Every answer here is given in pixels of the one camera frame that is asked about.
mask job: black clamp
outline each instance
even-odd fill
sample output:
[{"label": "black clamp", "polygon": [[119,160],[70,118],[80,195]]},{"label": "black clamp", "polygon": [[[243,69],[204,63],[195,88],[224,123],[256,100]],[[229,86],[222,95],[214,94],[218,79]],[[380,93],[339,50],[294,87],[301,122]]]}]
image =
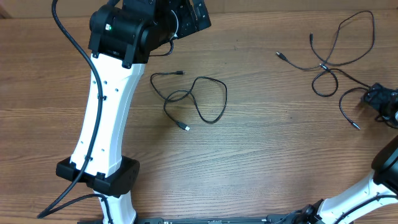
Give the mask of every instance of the black clamp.
[{"label": "black clamp", "polygon": [[[70,157],[57,164],[56,174],[64,179],[73,181],[79,172],[80,170],[76,168],[76,164],[74,162],[70,163]],[[105,178],[105,174],[102,173],[91,175],[85,172],[79,182],[86,183],[87,187],[101,194],[119,197],[131,190],[137,179],[138,172],[139,162],[122,156],[120,168],[114,174]]]},{"label": "black clamp", "polygon": [[398,194],[398,136],[373,159],[372,169],[375,184],[382,184]]},{"label": "black clamp", "polygon": [[321,68],[323,68],[325,71],[327,72],[331,72],[330,68],[328,68],[326,65],[324,64],[319,64],[321,66]]},{"label": "black clamp", "polygon": [[370,87],[361,99],[373,107],[379,115],[376,121],[385,122],[392,128],[398,128],[398,91],[386,88],[379,83]]},{"label": "black clamp", "polygon": [[99,95],[97,95],[98,96],[98,99],[99,100],[103,100],[103,101],[105,101],[106,99],[107,99],[107,97],[106,96],[99,96]]},{"label": "black clamp", "polygon": [[87,161],[92,161],[93,160],[93,158],[90,156],[85,156],[85,160],[87,160]]},{"label": "black clamp", "polygon": [[322,204],[323,199],[319,200],[313,205],[306,205],[301,212],[295,215],[293,218],[293,224],[316,224],[319,223],[322,218],[317,215],[318,209]]}]

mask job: white arm segment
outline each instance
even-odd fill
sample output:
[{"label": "white arm segment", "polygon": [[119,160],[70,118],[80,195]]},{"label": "white arm segment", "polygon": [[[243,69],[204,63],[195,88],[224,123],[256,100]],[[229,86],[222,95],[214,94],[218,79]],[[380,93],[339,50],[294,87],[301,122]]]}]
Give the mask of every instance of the white arm segment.
[{"label": "white arm segment", "polygon": [[[112,221],[114,224],[133,224],[134,223],[137,213],[132,207],[131,192],[129,192],[125,195],[120,195],[119,198],[108,197],[108,196],[106,196],[106,198],[108,199],[110,212],[111,212],[111,216],[112,216]],[[99,201],[101,202],[101,208],[104,213],[103,224],[109,224],[108,223],[109,219],[108,219],[108,214],[106,213],[105,203],[103,201],[101,201],[101,198],[99,198]]]},{"label": "white arm segment", "polygon": [[[103,101],[101,122],[94,143],[86,173],[95,176],[97,172],[109,177],[120,167],[121,143],[131,99],[141,75],[144,73],[144,64],[134,64],[130,69],[122,67],[122,61],[104,54],[98,58],[91,56],[102,81]],[[88,145],[94,130],[98,108],[98,88],[95,77],[91,72],[90,94],[83,127],[75,152],[70,162],[76,164],[77,169],[83,166]]]},{"label": "white arm segment", "polygon": [[[395,195],[394,192],[384,185],[376,185],[373,182],[373,175],[374,171],[342,194],[323,201],[318,209],[318,215],[322,218],[322,222],[325,224],[334,224],[342,214],[377,195]],[[394,198],[381,198],[379,201],[373,201],[348,215],[339,224],[349,224],[377,208],[392,203],[398,203],[398,200]]]}]

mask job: table surface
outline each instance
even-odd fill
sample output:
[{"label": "table surface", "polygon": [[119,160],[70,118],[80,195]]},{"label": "table surface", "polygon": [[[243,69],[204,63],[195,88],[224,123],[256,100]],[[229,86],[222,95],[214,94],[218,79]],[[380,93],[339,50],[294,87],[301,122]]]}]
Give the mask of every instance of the table surface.
[{"label": "table surface", "polygon": [[[277,50],[302,66],[319,63],[308,43],[314,33],[321,55],[331,47],[338,24],[354,11],[213,14],[213,26],[175,41],[169,57],[151,58],[136,89],[123,139],[123,154],[141,163],[132,188],[141,217],[261,217],[287,213],[329,198],[370,172],[374,156],[397,131],[374,121],[359,104],[358,86],[338,74],[335,96],[314,94],[319,70],[303,72],[275,56]],[[376,44],[356,63],[342,67],[362,82],[398,86],[398,11],[374,11]],[[86,48],[88,18],[62,19]],[[80,135],[90,86],[90,69],[51,19],[0,21],[0,222],[76,223],[102,216],[98,200],[85,200],[44,220],[36,215],[69,184],[55,175]],[[345,62],[371,44],[371,20],[359,16],[343,28],[331,58]],[[166,46],[155,53],[167,51]],[[222,119],[204,123],[191,100],[169,105],[186,122],[182,131],[166,117],[163,101],[149,83],[154,72],[163,93],[189,88],[197,76],[224,81],[228,106]],[[334,89],[331,76],[319,80]],[[201,81],[194,89],[203,115],[215,118],[223,89]],[[77,185],[70,200],[91,190]],[[397,223],[391,205],[358,223]]]}]

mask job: cable clip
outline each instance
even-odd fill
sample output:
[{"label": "cable clip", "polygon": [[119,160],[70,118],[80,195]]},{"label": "cable clip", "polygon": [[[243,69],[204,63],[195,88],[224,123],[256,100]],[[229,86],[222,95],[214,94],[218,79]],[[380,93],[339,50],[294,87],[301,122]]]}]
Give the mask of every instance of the cable clip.
[{"label": "cable clip", "polygon": [[376,196],[375,196],[375,197],[376,197],[376,200],[377,200],[377,202],[379,202],[379,201],[380,201],[380,199],[381,199],[381,198],[379,197],[379,194],[380,194],[380,193],[378,192],[378,193],[376,194]]},{"label": "cable clip", "polygon": [[88,157],[88,156],[85,156],[85,160],[87,160],[87,159],[89,159],[90,161],[92,161],[93,160],[93,158],[90,156],[90,157]]},{"label": "cable clip", "polygon": [[98,99],[99,99],[99,100],[103,100],[103,101],[105,101],[105,100],[106,100],[106,98],[107,98],[106,96],[98,96]]},{"label": "cable clip", "polygon": [[321,68],[323,68],[325,71],[330,72],[330,69],[324,65],[324,64],[319,64],[321,66]]}]

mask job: black cord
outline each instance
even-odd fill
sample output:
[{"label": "black cord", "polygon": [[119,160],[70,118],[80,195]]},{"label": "black cord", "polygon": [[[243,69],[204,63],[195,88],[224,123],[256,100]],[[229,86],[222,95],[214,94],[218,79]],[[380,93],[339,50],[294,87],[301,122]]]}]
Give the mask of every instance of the black cord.
[{"label": "black cord", "polygon": [[[176,119],[174,119],[174,118],[167,112],[167,110],[166,110],[166,105],[167,105],[167,103],[174,103],[174,102],[180,101],[180,100],[186,98],[188,95],[190,95],[190,96],[192,97],[192,99],[193,99],[193,104],[195,105],[195,107],[196,107],[196,109],[197,109],[197,111],[198,111],[199,117],[200,117],[204,122],[206,122],[206,123],[208,123],[208,124],[215,124],[215,123],[216,123],[217,121],[219,121],[219,120],[221,119],[221,117],[223,116],[224,111],[225,111],[225,108],[226,108],[226,104],[227,104],[228,89],[227,89],[225,83],[223,83],[222,81],[217,80],[217,79],[215,79],[215,78],[210,78],[210,77],[197,77],[197,78],[193,81],[192,86],[191,86],[191,89],[189,89],[189,90],[176,90],[176,91],[172,92],[169,96],[165,97],[165,96],[163,96],[163,95],[160,93],[160,91],[155,87],[155,85],[154,85],[154,83],[153,83],[153,81],[152,81],[153,78],[156,77],[157,75],[183,75],[183,74],[184,74],[183,71],[177,71],[177,72],[160,72],[160,73],[154,73],[154,74],[152,74],[152,75],[150,76],[150,84],[152,85],[152,87],[154,88],[154,90],[156,91],[156,93],[157,93],[160,97],[162,97],[162,98],[164,99],[164,105],[163,105],[164,113],[165,113],[172,121],[174,121],[174,122],[177,124],[178,127],[180,127],[180,128],[182,128],[182,129],[188,131],[190,128],[189,128],[186,124],[184,124],[183,122],[177,121]],[[199,79],[207,79],[207,80],[211,80],[211,81],[213,81],[213,82],[218,82],[218,83],[223,84],[224,87],[225,87],[225,103],[224,103],[224,108],[223,108],[223,110],[221,111],[221,113],[218,115],[218,117],[217,117],[216,119],[214,119],[213,121],[208,121],[208,120],[206,120],[206,119],[201,115],[200,110],[199,110],[199,107],[198,107],[198,104],[197,104],[197,101],[196,101],[194,95],[192,94],[193,87],[195,86],[197,80],[199,80]],[[186,94],[184,94],[183,96],[181,96],[181,97],[178,98],[178,99],[175,99],[175,100],[171,99],[171,97],[172,97],[174,94],[176,94],[176,93],[181,93],[181,92],[182,92],[182,93],[186,93]]]},{"label": "black cord", "polygon": [[61,206],[49,211],[48,215],[51,215],[51,214],[53,214],[53,213],[65,208],[65,207],[71,205],[71,204],[74,204],[74,203],[79,202],[81,200],[92,198],[92,197],[99,197],[99,198],[101,198],[101,201],[103,201],[105,203],[106,214],[107,214],[107,216],[109,218],[109,223],[112,223],[113,221],[111,219],[111,213],[110,213],[110,210],[109,210],[109,203],[108,203],[108,200],[106,199],[105,195],[103,195],[103,194],[88,194],[88,195],[84,195],[84,196],[78,197],[76,199],[73,199],[73,200],[71,200],[71,201],[69,201],[67,203],[64,203],[63,205],[61,205]]},{"label": "black cord", "polygon": [[[355,16],[357,16],[358,14],[361,14],[361,13],[369,13],[369,14],[371,15],[371,17],[372,17],[373,32],[372,32],[372,44],[371,44],[370,48],[369,48],[364,54],[362,54],[360,57],[358,57],[358,58],[356,58],[356,59],[354,59],[354,60],[351,60],[351,61],[349,61],[349,62],[344,62],[344,63],[331,63],[331,62],[329,62],[329,59],[330,59],[330,57],[331,57],[331,55],[332,55],[332,53],[333,53],[333,51],[334,51],[334,49],[335,49],[335,47],[336,47],[337,38],[338,38],[338,35],[339,35],[339,33],[340,33],[341,25],[343,25],[343,23],[345,23],[346,21],[352,19],[353,17],[355,17]],[[369,11],[369,10],[360,11],[360,12],[357,12],[356,14],[350,16],[349,18],[345,19],[343,22],[341,22],[341,23],[339,24],[338,29],[337,29],[337,34],[336,34],[335,42],[333,43],[333,47],[331,48],[330,53],[329,53],[329,56],[326,58],[326,60],[324,60],[323,58],[321,58],[321,56],[319,56],[319,55],[317,54],[317,52],[315,51],[315,49],[313,48],[313,33],[310,34],[310,45],[311,45],[311,49],[312,49],[313,53],[319,58],[319,60],[321,60],[321,61],[323,62],[324,65],[326,65],[326,64],[332,65],[332,66],[348,65],[348,64],[351,64],[351,63],[356,62],[357,60],[363,58],[365,55],[367,55],[367,54],[373,49],[373,47],[374,47],[374,42],[375,42],[375,40],[376,40],[375,29],[376,29],[376,25],[375,25],[375,22],[374,22],[374,15],[373,15],[373,13],[372,13],[371,11]]]},{"label": "black cord", "polygon": [[[82,175],[84,174],[89,161],[92,159],[91,153],[93,152],[94,142],[95,142],[95,139],[96,139],[96,136],[98,133],[98,128],[100,126],[102,105],[103,105],[103,90],[102,90],[101,79],[100,79],[100,76],[98,75],[98,71],[95,68],[95,66],[94,66],[93,62],[91,61],[91,59],[89,58],[89,56],[86,54],[86,52],[82,49],[82,47],[80,47],[80,45],[75,41],[75,39],[68,33],[66,28],[64,28],[61,21],[59,20],[59,18],[57,16],[57,2],[58,2],[58,0],[52,1],[52,5],[51,5],[52,16],[54,18],[55,23],[60,28],[60,30],[68,38],[68,40],[72,43],[72,45],[77,49],[77,51],[79,51],[79,53],[83,56],[83,58],[86,60],[86,62],[90,66],[91,70],[93,71],[93,75],[95,77],[97,87],[98,87],[98,109],[97,109],[97,115],[96,115],[93,135],[91,137],[90,145],[88,146],[87,155],[85,157],[85,161],[84,161],[83,166],[81,167],[78,175],[72,181],[72,183],[65,189],[65,191],[62,192],[62,194],[57,199],[54,200],[54,202],[52,202],[45,210],[43,210],[42,212],[40,212],[40,214],[37,215],[37,218],[44,218],[47,215],[50,215],[51,213],[54,213],[54,212],[62,209],[63,207],[62,208],[58,207],[55,209],[53,209],[53,207],[55,207],[71,191],[71,189],[78,183],[78,181],[81,179]],[[108,203],[106,197],[104,198],[104,201],[105,201],[105,204]],[[112,223],[112,219],[110,217],[110,212],[109,212],[109,206],[107,206],[106,212],[108,214],[109,223]]]},{"label": "black cord", "polygon": [[384,118],[383,115],[379,114],[375,119],[377,122],[384,122],[388,127],[398,129],[398,126],[391,123],[391,120]]},{"label": "black cord", "polygon": [[161,55],[150,55],[150,57],[163,57],[163,56],[169,56],[170,54],[173,53],[174,50],[174,42],[170,40],[170,50],[166,54],[161,54]]},{"label": "black cord", "polygon": [[[369,48],[364,54],[362,54],[360,57],[358,57],[358,58],[356,58],[356,59],[354,59],[354,60],[350,60],[349,62],[344,62],[344,63],[331,63],[331,62],[329,62],[329,59],[330,59],[330,57],[331,57],[331,55],[332,55],[332,53],[333,53],[333,51],[334,51],[334,49],[335,49],[335,47],[336,47],[336,43],[337,43],[338,36],[339,36],[340,30],[341,30],[341,26],[342,26],[346,21],[352,19],[353,17],[355,17],[355,16],[357,16],[358,14],[361,14],[361,13],[369,13],[369,14],[371,15],[371,17],[372,17],[373,34],[372,34],[372,44],[371,44],[370,48]],[[357,80],[357,79],[355,79],[355,78],[352,77],[351,75],[348,75],[346,72],[342,71],[342,70],[339,69],[339,68],[328,68],[326,65],[342,66],[342,65],[347,65],[347,64],[356,62],[357,60],[363,58],[363,57],[364,57],[366,54],[368,54],[368,53],[373,49],[373,47],[374,47],[374,42],[375,42],[375,40],[376,40],[375,28],[376,28],[376,26],[375,26],[375,22],[374,22],[374,15],[373,15],[373,13],[372,13],[371,11],[368,11],[368,10],[357,12],[356,14],[353,14],[353,15],[350,16],[349,18],[343,20],[343,22],[340,22],[340,24],[339,24],[339,26],[338,26],[338,29],[337,29],[337,32],[336,32],[335,41],[334,41],[333,46],[332,46],[332,48],[331,48],[331,50],[330,50],[330,53],[329,53],[329,55],[327,56],[326,59],[321,58],[321,56],[319,56],[318,53],[315,51],[315,49],[314,49],[314,47],[313,47],[313,33],[311,33],[311,34],[310,34],[310,45],[311,45],[311,49],[312,49],[313,53],[319,58],[319,60],[322,61],[321,64],[319,64],[319,65],[317,65],[317,66],[314,66],[314,67],[309,67],[309,68],[299,67],[299,66],[295,65],[294,63],[292,63],[291,61],[289,61],[289,60],[287,59],[287,57],[286,57],[284,54],[282,54],[282,53],[280,53],[280,52],[277,52],[276,55],[277,55],[280,59],[282,59],[282,60],[286,61],[287,63],[289,63],[291,66],[293,66],[293,67],[295,67],[295,68],[297,68],[297,69],[303,70],[303,71],[309,71],[309,70],[313,70],[313,69],[316,69],[316,68],[322,68],[322,69],[324,69],[324,71],[322,71],[321,73],[319,73],[319,74],[313,79],[312,84],[311,84],[312,90],[313,90],[318,96],[330,97],[330,96],[333,96],[333,95],[337,92],[337,90],[338,90],[338,79],[337,79],[336,74],[335,74],[333,71],[338,71],[338,72],[342,73],[345,77],[349,78],[350,80],[352,80],[352,81],[354,81],[354,82],[356,82],[356,83],[359,83],[360,85],[366,87],[366,88],[364,88],[364,87],[356,87],[356,88],[352,88],[352,89],[346,91],[346,92],[341,96],[340,102],[339,102],[340,111],[341,111],[341,113],[343,114],[343,116],[344,116],[344,117],[347,119],[347,121],[348,121],[349,123],[351,123],[355,128],[360,129],[360,127],[359,127],[352,119],[349,119],[349,118],[348,118],[348,116],[346,115],[346,113],[345,113],[344,110],[343,110],[343,107],[342,107],[342,105],[341,105],[341,102],[343,101],[344,96],[347,95],[348,93],[351,93],[351,92],[353,92],[353,91],[355,91],[355,90],[366,90],[366,91],[369,91],[370,86],[367,85],[367,84],[365,84],[365,83],[363,83],[363,82],[361,82],[361,81],[359,81],[359,80]],[[315,82],[316,82],[320,77],[322,77],[323,75],[326,75],[326,74],[332,75],[332,77],[333,77],[334,80],[335,80],[335,90],[334,90],[332,93],[329,93],[329,94],[320,93],[320,92],[317,91],[316,88],[315,88]]]},{"label": "black cord", "polygon": [[[354,59],[354,60],[351,60],[351,61],[349,61],[349,62],[344,62],[344,63],[331,63],[331,62],[329,62],[329,59],[330,59],[330,57],[331,57],[333,51],[335,50],[335,47],[336,47],[336,43],[337,43],[337,40],[338,40],[338,36],[339,36],[339,33],[340,33],[341,26],[342,26],[346,21],[352,19],[353,17],[355,17],[355,16],[357,16],[358,14],[361,14],[361,13],[369,13],[369,14],[371,15],[371,17],[372,17],[373,31],[372,31],[372,44],[371,44],[370,48],[369,48],[364,54],[362,54],[360,57],[358,57],[358,58],[356,58],[356,59]],[[280,59],[282,59],[282,60],[286,61],[287,63],[291,64],[291,66],[293,66],[293,67],[295,67],[295,68],[297,68],[297,69],[300,69],[300,70],[305,70],[305,71],[313,70],[313,69],[316,69],[316,68],[320,68],[322,65],[332,65],[332,66],[348,65],[348,64],[350,64],[350,63],[356,62],[357,60],[363,58],[365,55],[367,55],[367,54],[373,49],[374,42],[376,41],[376,31],[375,31],[375,29],[376,29],[376,25],[375,25],[373,13],[372,13],[371,11],[368,11],[368,10],[360,11],[360,12],[357,12],[356,14],[350,16],[349,18],[343,20],[343,22],[340,22],[340,24],[339,24],[339,26],[338,26],[338,29],[337,29],[335,41],[334,41],[333,46],[332,46],[332,48],[331,48],[331,50],[330,50],[330,53],[329,53],[329,55],[327,56],[326,59],[321,58],[321,56],[319,56],[318,53],[315,51],[315,49],[314,49],[314,47],[313,47],[313,33],[310,34],[310,46],[311,46],[311,49],[312,49],[313,53],[319,58],[319,60],[321,60],[321,61],[323,62],[322,64],[319,64],[319,65],[314,66],[314,67],[303,68],[303,67],[299,67],[299,66],[295,65],[294,63],[292,63],[290,60],[288,60],[288,59],[285,57],[285,55],[283,55],[283,54],[280,53],[280,52],[277,52],[277,56],[278,56]]]},{"label": "black cord", "polygon": [[363,203],[361,203],[361,204],[355,206],[354,208],[352,208],[352,209],[349,210],[348,212],[344,213],[342,216],[340,216],[339,219],[337,219],[337,221],[335,222],[335,224],[339,224],[339,222],[341,222],[343,219],[345,219],[348,215],[350,215],[351,213],[357,211],[358,209],[360,209],[360,208],[366,206],[367,204],[372,203],[372,202],[374,202],[375,200],[378,201],[378,200],[380,200],[380,199],[382,199],[382,198],[395,198],[395,199],[398,199],[398,197],[397,197],[396,195],[378,195],[378,196],[375,196],[375,197],[373,197],[373,198],[371,198],[371,199],[369,199],[369,200],[367,200],[367,201],[365,201],[365,202],[363,202]]}]

